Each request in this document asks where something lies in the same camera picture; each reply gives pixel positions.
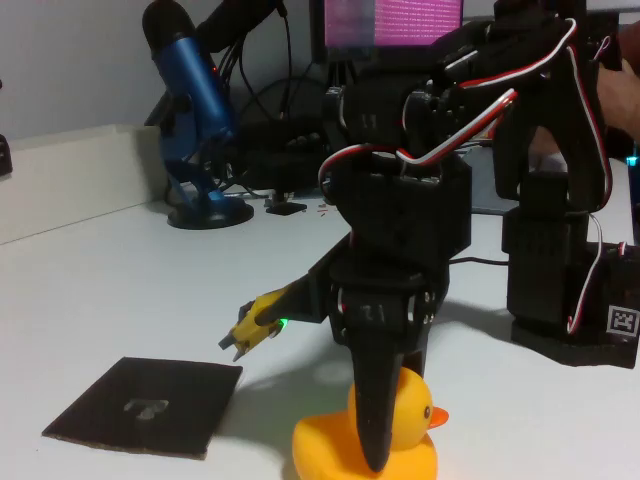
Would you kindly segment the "person's hand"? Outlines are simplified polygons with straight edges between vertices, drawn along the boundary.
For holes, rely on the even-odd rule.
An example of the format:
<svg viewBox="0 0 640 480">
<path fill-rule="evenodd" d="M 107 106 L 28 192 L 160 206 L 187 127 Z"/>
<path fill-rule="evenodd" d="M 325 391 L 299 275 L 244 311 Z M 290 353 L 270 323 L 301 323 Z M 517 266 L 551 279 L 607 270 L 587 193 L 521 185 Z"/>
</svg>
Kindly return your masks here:
<svg viewBox="0 0 640 480">
<path fill-rule="evenodd" d="M 624 131 L 639 142 L 639 78 L 623 59 L 622 69 L 599 68 L 597 92 L 607 126 Z"/>
<path fill-rule="evenodd" d="M 559 146 L 551 132 L 538 127 L 528 150 L 529 165 L 535 171 L 561 172 L 568 171 Z"/>
</svg>

